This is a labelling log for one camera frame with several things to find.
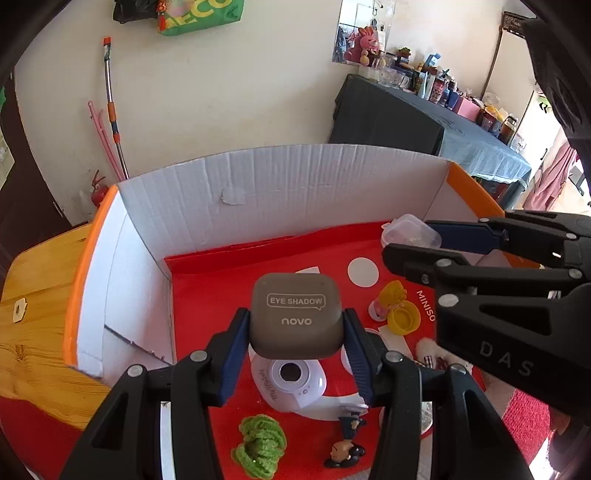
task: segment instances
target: fire extinguisher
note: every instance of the fire extinguisher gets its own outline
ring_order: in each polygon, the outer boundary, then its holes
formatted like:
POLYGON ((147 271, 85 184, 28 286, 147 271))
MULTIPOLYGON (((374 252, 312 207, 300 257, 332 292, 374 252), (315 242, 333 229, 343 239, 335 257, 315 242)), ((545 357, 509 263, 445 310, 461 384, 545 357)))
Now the fire extinguisher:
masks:
POLYGON ((92 203, 98 208, 101 202, 104 200, 107 192, 109 191, 109 187, 107 185, 103 185, 101 182, 105 179, 105 177, 101 177, 97 179, 99 176, 99 171, 97 170, 95 173, 95 177, 92 179, 92 193, 90 194, 90 199, 92 203))

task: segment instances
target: pink clothing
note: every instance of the pink clothing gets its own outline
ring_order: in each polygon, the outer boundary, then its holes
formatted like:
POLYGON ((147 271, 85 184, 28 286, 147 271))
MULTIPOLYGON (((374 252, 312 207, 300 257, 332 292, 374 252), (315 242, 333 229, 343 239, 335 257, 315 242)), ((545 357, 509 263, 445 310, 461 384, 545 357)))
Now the pink clothing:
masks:
POLYGON ((570 170, 577 161, 577 151, 566 142, 556 154, 552 165, 542 173, 540 181, 527 196, 523 208, 547 212, 562 192, 564 183, 569 178, 570 170))

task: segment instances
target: clear plastic lid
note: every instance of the clear plastic lid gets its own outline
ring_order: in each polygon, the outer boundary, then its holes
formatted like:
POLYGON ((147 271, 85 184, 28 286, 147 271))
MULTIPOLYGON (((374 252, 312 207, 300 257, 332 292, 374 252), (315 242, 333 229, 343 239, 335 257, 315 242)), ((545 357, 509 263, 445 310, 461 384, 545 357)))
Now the clear plastic lid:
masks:
POLYGON ((422 220, 407 213, 391 223, 382 225, 382 247, 388 244, 412 245, 414 247, 440 248, 441 235, 422 220))

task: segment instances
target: cartoon figurine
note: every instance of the cartoon figurine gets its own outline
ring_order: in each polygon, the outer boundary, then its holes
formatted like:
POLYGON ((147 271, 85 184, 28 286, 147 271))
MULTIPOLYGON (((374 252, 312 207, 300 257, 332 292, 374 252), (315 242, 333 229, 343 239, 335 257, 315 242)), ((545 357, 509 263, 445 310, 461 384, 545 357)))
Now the cartoon figurine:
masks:
POLYGON ((360 28, 353 39, 355 46, 345 52, 345 60, 362 63, 362 57, 367 57, 367 61, 369 62, 371 57, 375 58, 377 56, 379 41, 374 37, 374 29, 372 27, 360 28))
POLYGON ((339 417, 339 422, 345 440, 353 440, 357 429, 367 425, 367 421, 362 419, 358 413, 351 413, 348 417, 339 417))
POLYGON ((351 440, 336 442, 330 451, 330 458, 324 461, 326 468, 348 468, 356 465, 359 458, 365 455, 365 449, 351 440))
POLYGON ((344 440, 333 444, 330 450, 330 458, 324 461, 326 468, 348 468, 356 465, 359 458, 365 455, 365 448, 353 443, 351 440, 353 440, 359 427, 367 425, 367 421, 360 417, 359 411, 350 411, 350 415, 339 417, 339 421, 344 440))

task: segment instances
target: pink stuffed animal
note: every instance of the pink stuffed animal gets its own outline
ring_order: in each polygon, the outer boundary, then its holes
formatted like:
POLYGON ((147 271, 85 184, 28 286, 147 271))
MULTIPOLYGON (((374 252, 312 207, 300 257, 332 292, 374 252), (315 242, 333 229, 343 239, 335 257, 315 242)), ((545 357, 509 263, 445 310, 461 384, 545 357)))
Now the pink stuffed animal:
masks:
POLYGON ((378 49, 379 41, 374 37, 374 29, 372 27, 360 28, 355 35, 355 46, 345 52, 345 60, 360 63, 364 50, 376 55, 378 49))

